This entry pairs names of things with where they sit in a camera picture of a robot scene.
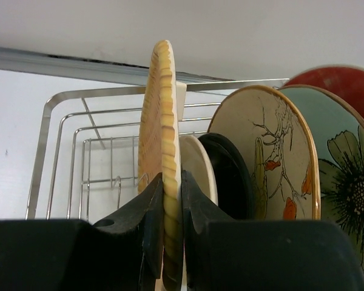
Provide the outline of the orange bamboo square plate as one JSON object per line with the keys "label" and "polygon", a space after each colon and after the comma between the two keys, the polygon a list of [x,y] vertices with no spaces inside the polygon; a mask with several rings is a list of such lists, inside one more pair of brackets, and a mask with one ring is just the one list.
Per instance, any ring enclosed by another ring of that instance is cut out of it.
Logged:
{"label": "orange bamboo square plate", "polygon": [[168,40],[153,48],[144,94],[138,140],[138,176],[163,180],[164,252],[162,280],[166,290],[180,290],[183,277],[181,162],[174,53]]}

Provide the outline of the beige bird pattern plate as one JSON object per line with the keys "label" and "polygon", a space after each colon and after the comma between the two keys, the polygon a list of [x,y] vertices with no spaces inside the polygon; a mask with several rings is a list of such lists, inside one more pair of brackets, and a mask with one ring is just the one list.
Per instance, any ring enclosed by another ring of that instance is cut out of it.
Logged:
{"label": "beige bird pattern plate", "polygon": [[263,85],[225,97],[208,127],[227,137],[251,176],[260,220],[320,219],[320,179],[312,133],[295,104]]}

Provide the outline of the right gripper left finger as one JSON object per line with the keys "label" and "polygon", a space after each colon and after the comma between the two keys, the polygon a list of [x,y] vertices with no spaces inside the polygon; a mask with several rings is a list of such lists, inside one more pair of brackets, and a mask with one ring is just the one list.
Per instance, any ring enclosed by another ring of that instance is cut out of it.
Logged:
{"label": "right gripper left finger", "polygon": [[0,290],[153,290],[161,275],[163,182],[94,224],[0,220]]}

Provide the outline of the black round plate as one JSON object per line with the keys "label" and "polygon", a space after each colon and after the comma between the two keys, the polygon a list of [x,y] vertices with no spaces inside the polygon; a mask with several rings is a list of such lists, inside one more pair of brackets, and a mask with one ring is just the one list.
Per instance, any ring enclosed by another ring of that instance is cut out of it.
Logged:
{"label": "black round plate", "polygon": [[206,133],[198,139],[214,170],[219,208],[233,219],[254,218],[251,177],[236,146],[219,133]]}

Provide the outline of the red and blue floral plate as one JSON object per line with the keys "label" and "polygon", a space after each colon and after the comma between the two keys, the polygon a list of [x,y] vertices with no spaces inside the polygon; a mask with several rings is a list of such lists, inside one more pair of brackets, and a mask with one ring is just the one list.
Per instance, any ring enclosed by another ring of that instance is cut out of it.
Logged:
{"label": "red and blue floral plate", "polygon": [[289,85],[311,85],[325,89],[350,104],[364,119],[364,67],[323,65],[293,76],[285,82],[285,86]]}

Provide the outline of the cream plate with black spot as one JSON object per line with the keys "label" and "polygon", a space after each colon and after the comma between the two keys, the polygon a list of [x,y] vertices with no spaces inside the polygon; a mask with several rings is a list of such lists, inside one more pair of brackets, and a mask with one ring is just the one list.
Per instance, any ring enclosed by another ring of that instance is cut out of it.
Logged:
{"label": "cream plate with black spot", "polygon": [[217,183],[206,149],[194,135],[180,136],[181,166],[191,172],[200,190],[218,205]]}

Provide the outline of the teal flower plate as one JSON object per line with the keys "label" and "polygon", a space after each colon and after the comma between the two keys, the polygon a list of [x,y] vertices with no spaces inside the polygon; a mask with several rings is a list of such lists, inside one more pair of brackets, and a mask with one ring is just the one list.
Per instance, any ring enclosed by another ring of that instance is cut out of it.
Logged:
{"label": "teal flower plate", "polygon": [[299,109],[314,139],[321,217],[348,234],[364,271],[364,119],[326,89],[287,85],[280,91]]}

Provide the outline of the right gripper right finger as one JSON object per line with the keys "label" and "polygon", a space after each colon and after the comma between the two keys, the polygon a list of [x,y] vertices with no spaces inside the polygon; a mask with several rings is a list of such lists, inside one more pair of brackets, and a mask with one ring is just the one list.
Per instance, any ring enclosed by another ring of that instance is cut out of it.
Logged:
{"label": "right gripper right finger", "polygon": [[364,290],[348,236],[319,220],[238,221],[182,172],[189,290]]}

